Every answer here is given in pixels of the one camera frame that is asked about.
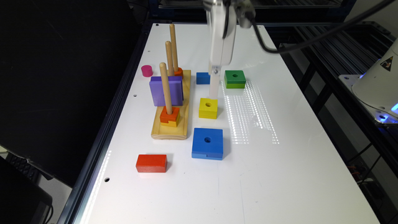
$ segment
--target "white table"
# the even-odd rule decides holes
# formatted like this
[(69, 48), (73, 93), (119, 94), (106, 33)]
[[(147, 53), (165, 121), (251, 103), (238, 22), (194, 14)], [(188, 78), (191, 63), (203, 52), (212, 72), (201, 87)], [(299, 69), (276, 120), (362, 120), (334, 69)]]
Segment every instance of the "white table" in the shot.
[[(216, 120), (198, 118), (209, 89), (195, 78), (208, 69), (208, 28), (176, 24), (176, 32), (179, 65), (192, 71), (188, 138), (151, 138), (156, 108), (138, 70), (82, 223), (379, 223), (284, 61), (261, 50), (253, 29), (237, 28), (222, 71), (243, 70), (246, 88), (220, 83)], [(160, 75), (166, 40), (168, 24), (154, 25), (139, 68)], [(223, 129), (222, 161), (191, 158), (194, 128)], [(138, 173), (138, 154), (166, 154), (166, 173)]]

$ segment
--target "red block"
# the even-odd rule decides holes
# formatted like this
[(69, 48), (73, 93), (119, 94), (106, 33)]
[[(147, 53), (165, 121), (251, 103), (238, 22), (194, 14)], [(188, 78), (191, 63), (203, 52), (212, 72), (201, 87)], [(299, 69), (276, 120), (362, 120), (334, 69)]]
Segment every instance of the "red block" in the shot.
[(181, 76), (182, 79), (184, 79), (184, 72), (182, 70), (182, 68), (178, 68), (178, 71), (174, 72), (174, 76)]
[(138, 172), (166, 172), (166, 155), (138, 155), (136, 168)]
[(180, 113), (180, 108), (172, 107), (173, 113), (167, 114), (167, 109), (164, 106), (162, 112), (160, 113), (160, 122), (161, 123), (168, 123), (169, 121), (177, 121), (178, 114)]

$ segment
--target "wooden dowel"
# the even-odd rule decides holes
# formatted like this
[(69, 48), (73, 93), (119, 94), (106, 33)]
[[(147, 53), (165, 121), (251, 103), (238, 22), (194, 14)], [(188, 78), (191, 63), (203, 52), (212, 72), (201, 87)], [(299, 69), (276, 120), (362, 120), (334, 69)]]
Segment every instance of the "wooden dowel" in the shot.
[(172, 39), (172, 51), (173, 51), (173, 64), (174, 71), (178, 71), (178, 58), (177, 58), (177, 42), (175, 40), (175, 27), (174, 24), (170, 24), (170, 36)]
[(172, 43), (170, 41), (166, 41), (166, 54), (167, 65), (169, 66), (169, 76), (174, 76)]
[(172, 109), (172, 99), (170, 97), (170, 86), (169, 86), (169, 77), (167, 76), (167, 68), (164, 62), (160, 63), (160, 74), (162, 75), (162, 85), (163, 85), (163, 94), (164, 101), (166, 102), (166, 110), (167, 114), (173, 114)]

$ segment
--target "small blue cube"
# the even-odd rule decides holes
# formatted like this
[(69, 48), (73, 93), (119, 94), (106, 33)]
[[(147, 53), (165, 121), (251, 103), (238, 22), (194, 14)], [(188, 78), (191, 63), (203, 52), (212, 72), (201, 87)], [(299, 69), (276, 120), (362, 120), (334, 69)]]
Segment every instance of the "small blue cube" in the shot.
[(210, 75), (208, 72), (197, 72), (197, 84), (210, 84)]
[(195, 128), (193, 131), (192, 158), (223, 160), (223, 130)]

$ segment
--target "blue block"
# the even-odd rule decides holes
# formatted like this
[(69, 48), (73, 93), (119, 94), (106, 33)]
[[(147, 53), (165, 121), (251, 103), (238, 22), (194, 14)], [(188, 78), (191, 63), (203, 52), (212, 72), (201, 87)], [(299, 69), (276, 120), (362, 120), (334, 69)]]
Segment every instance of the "blue block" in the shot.
[(223, 154), (224, 144), (222, 129), (194, 129), (192, 142), (192, 158), (222, 160)]
[(197, 72), (197, 84), (210, 84), (210, 75), (208, 72)]
[[(162, 77), (151, 77), (149, 82), (150, 92), (154, 106), (165, 106)], [(182, 91), (182, 77), (169, 77), (170, 97), (172, 99), (172, 106), (182, 106), (183, 91)]]

